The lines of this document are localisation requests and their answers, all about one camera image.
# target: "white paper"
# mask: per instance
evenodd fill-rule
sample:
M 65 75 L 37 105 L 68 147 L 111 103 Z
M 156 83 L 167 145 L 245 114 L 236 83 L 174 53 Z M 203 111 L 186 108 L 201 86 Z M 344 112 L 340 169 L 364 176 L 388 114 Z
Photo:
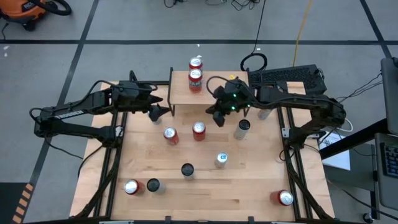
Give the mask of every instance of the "white paper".
M 331 133 L 323 142 L 319 145 L 320 150 L 324 147 L 329 146 L 340 140 L 340 136 L 335 133 Z M 327 166 L 332 166 L 344 170 L 351 170 L 351 164 L 349 163 L 349 150 L 341 152 L 337 155 L 329 157 L 327 159 L 322 160 L 322 163 Z

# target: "orange vacuum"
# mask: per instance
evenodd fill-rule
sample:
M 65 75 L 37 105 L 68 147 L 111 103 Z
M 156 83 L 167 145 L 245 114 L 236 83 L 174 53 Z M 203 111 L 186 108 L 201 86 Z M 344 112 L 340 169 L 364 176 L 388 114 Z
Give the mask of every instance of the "orange vacuum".
M 59 10 L 53 1 L 45 0 L 0 0 L 0 18 L 9 22 L 22 24 L 25 30 L 33 31 L 36 22 L 46 12 L 56 15 L 67 16 L 72 10 L 64 0 L 54 0 L 61 4 L 65 10 Z

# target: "yellow cable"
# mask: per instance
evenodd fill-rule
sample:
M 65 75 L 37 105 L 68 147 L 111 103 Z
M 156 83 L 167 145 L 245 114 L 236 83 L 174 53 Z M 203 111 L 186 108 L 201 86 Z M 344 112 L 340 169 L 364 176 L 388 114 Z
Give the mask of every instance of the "yellow cable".
M 308 2 L 307 8 L 305 9 L 305 14 L 304 14 L 303 21 L 301 22 L 300 31 L 298 32 L 298 36 L 297 36 L 297 40 L 296 40 L 296 48 L 294 49 L 293 67 L 294 67 L 294 64 L 296 63 L 297 47 L 299 46 L 299 40 L 300 40 L 301 31 L 303 31 L 305 20 L 307 18 L 308 12 L 310 11 L 311 4 L 312 4 L 312 0 L 310 0 Z

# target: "wooden shelf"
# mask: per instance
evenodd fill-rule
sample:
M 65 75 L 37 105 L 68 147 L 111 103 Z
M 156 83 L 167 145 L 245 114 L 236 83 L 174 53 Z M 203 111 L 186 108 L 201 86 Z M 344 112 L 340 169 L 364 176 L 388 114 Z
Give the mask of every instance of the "wooden shelf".
M 248 73 L 241 71 L 203 71 L 203 86 L 200 92 L 193 93 L 188 85 L 188 71 L 172 71 L 170 75 L 170 104 L 171 105 L 212 105 L 215 99 L 206 89 L 206 82 L 212 76 L 221 76 L 230 79 L 230 75 L 239 77 L 240 80 L 248 84 Z M 219 86 L 225 86 L 225 81 L 214 78 L 209 82 L 211 91 Z

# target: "red soda can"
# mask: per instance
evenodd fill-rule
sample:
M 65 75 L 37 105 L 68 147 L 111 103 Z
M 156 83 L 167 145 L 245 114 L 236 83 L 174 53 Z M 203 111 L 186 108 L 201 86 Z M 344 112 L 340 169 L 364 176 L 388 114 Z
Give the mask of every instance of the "red soda can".
M 193 138 L 196 141 L 202 141 L 206 137 L 206 126 L 203 122 L 196 122 L 192 126 Z
M 124 185 L 124 191 L 129 195 L 140 195 L 145 192 L 145 185 L 138 180 L 129 180 Z
M 201 90 L 201 81 L 203 75 L 199 69 L 192 69 L 189 71 L 189 89 L 192 92 L 199 92 Z
M 200 57 L 193 57 L 189 60 L 189 70 L 199 69 L 201 72 L 203 71 L 203 63 L 201 62 Z
M 278 190 L 272 192 L 270 200 L 276 205 L 289 206 L 293 203 L 293 195 L 288 190 Z
M 166 130 L 164 130 L 163 136 L 169 140 L 171 145 L 176 145 L 180 141 L 175 128 L 166 128 Z

